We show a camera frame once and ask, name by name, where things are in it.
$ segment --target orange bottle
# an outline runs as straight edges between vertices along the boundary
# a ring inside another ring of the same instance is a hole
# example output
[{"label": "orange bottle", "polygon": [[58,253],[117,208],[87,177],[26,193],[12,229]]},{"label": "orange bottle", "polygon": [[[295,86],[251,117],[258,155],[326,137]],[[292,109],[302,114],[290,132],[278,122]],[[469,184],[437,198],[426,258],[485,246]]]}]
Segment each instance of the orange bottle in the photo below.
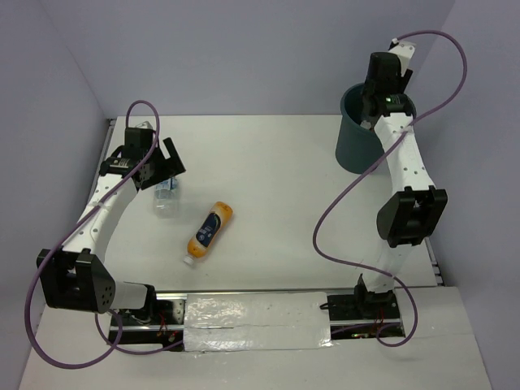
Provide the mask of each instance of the orange bottle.
[{"label": "orange bottle", "polygon": [[232,215],[233,209],[224,202],[217,201],[214,204],[206,221],[188,243],[188,254],[184,256],[186,264],[193,266],[196,258],[201,258],[207,253],[215,236],[226,226]]}]

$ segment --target bottle label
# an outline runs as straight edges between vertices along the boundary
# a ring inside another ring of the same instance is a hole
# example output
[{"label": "bottle label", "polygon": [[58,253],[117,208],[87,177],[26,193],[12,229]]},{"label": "bottle label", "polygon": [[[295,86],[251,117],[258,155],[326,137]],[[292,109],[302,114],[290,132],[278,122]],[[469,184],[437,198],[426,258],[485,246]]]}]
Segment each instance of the bottle label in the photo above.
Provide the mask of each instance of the bottle label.
[{"label": "bottle label", "polygon": [[177,179],[175,177],[171,177],[170,179],[166,179],[159,184],[155,185],[155,191],[159,191],[161,189],[171,190],[177,188]]},{"label": "bottle label", "polygon": [[213,237],[220,229],[220,217],[216,213],[210,213],[206,221],[202,224],[202,227],[198,229],[196,238],[202,246],[206,248],[210,245]]}]

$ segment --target gray cylindrical container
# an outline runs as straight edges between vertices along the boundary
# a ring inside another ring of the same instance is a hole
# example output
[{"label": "gray cylindrical container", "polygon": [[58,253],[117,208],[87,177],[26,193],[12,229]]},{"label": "gray cylindrical container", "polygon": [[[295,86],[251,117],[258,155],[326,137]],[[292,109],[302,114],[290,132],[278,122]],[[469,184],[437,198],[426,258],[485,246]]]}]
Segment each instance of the gray cylindrical container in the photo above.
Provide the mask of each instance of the gray cylindrical container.
[{"label": "gray cylindrical container", "polygon": [[383,146],[374,132],[362,128],[363,84],[354,85],[341,98],[341,126],[336,144],[336,160],[347,171],[362,174],[383,155]]}]

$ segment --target clear water bottle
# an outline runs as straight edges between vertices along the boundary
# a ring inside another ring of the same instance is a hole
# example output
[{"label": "clear water bottle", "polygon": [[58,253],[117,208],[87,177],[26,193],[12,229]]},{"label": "clear water bottle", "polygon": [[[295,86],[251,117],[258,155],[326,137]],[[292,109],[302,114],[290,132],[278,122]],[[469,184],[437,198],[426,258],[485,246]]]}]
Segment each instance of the clear water bottle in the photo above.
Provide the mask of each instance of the clear water bottle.
[{"label": "clear water bottle", "polygon": [[154,211],[162,218],[174,217],[179,212],[179,181],[172,177],[155,185]]}]

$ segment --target black bracket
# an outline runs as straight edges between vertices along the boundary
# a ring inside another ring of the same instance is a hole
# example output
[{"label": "black bracket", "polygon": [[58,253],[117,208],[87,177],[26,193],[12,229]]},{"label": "black bracket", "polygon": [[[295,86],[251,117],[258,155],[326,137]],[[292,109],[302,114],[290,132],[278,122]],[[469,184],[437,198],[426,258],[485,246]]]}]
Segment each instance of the black bracket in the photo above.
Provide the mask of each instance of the black bracket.
[{"label": "black bracket", "polygon": [[[119,146],[114,153],[102,162],[99,174],[108,173],[125,176],[148,153],[154,141],[154,130],[150,128],[126,128],[124,131],[124,145]],[[171,138],[163,141],[170,158],[165,158],[161,148],[157,145],[150,159],[132,177],[137,189],[147,189],[173,176],[186,172],[179,154]]]},{"label": "black bracket", "polygon": [[401,61],[397,54],[372,53],[362,90],[363,116],[377,123],[381,115],[404,112],[414,115],[414,105],[405,95],[413,71],[407,69],[401,76]]},{"label": "black bracket", "polygon": [[[37,258],[39,267],[48,249]],[[82,253],[56,251],[40,276],[47,305],[69,309],[105,313],[115,295],[115,281],[98,256],[88,250]]]},{"label": "black bracket", "polygon": [[428,190],[395,193],[377,214],[377,231],[390,248],[401,244],[419,245],[435,230],[448,194],[431,186]]}]

